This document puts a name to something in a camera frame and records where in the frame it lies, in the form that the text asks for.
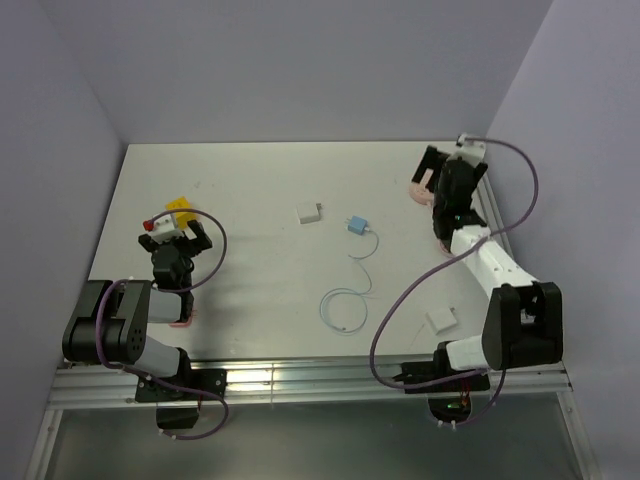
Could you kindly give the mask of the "pink round power strip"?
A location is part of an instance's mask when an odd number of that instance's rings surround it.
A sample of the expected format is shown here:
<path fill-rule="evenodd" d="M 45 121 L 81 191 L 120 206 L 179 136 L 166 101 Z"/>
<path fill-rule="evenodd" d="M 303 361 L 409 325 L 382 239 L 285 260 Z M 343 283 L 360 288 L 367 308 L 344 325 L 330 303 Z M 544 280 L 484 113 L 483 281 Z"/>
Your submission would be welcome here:
<path fill-rule="evenodd" d="M 418 204 L 431 206 L 435 197 L 437 175 L 431 168 L 417 169 L 409 184 L 409 196 Z"/>

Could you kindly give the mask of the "blue charger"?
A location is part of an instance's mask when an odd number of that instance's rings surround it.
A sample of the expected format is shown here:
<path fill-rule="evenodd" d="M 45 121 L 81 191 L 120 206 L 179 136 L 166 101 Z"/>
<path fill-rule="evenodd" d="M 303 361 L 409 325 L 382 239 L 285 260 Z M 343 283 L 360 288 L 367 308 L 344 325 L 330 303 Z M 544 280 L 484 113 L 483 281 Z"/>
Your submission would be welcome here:
<path fill-rule="evenodd" d="M 348 232 L 362 236 L 369 231 L 369 222 L 359 216 L 351 216 L 346 220 Z"/>

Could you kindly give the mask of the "white USB charger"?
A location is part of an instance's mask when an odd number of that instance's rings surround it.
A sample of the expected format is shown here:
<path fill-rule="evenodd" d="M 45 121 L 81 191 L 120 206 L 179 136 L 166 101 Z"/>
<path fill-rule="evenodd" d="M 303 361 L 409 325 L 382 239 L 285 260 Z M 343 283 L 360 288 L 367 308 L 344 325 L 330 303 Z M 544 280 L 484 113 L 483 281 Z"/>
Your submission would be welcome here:
<path fill-rule="evenodd" d="M 449 331 L 458 325 L 454 310 L 450 307 L 429 310 L 426 312 L 426 319 L 436 335 Z"/>

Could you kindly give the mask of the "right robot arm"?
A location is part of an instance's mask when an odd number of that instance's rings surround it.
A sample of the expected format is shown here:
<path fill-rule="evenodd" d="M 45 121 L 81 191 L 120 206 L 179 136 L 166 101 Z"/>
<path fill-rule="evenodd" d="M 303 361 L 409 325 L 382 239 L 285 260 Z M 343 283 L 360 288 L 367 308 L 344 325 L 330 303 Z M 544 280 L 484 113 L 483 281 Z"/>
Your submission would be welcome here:
<path fill-rule="evenodd" d="M 481 334 L 440 343 L 427 364 L 428 378 L 446 390 L 468 371 L 554 364 L 564 350 L 559 287 L 523 270 L 472 206 L 487 169 L 465 147 L 448 154 L 428 146 L 412 178 L 413 198 L 432 205 L 440 245 L 461 257 L 489 299 Z"/>

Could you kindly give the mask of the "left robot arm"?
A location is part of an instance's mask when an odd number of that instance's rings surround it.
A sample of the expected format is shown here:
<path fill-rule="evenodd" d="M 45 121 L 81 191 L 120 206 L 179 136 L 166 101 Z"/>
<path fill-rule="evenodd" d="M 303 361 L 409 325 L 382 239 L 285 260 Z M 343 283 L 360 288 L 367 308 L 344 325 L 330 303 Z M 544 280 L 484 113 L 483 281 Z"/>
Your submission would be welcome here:
<path fill-rule="evenodd" d="M 172 399 L 183 399 L 195 386 L 188 354 L 163 344 L 148 333 L 148 325 L 189 324 L 194 307 L 194 257 L 212 248 L 196 219 L 187 222 L 189 237 L 177 228 L 139 237 L 151 254 L 152 280 L 89 280 L 83 286 L 62 338 L 66 360 L 89 365 L 124 366 L 159 378 L 159 388 Z"/>

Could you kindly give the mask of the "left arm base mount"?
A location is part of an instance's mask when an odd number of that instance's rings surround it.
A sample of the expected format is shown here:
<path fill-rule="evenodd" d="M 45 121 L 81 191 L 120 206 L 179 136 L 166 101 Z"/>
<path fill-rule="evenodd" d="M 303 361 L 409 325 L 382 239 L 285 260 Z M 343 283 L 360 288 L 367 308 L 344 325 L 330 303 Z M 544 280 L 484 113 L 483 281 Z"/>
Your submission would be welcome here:
<path fill-rule="evenodd" d="M 140 379 L 134 400 L 138 404 L 156 407 L 156 425 L 160 429 L 181 432 L 196 425 L 201 404 L 204 400 L 211 400 L 210 394 L 224 398 L 226 386 L 226 370 L 197 369 L 191 373 L 187 385 L 178 390 L 153 380 Z"/>

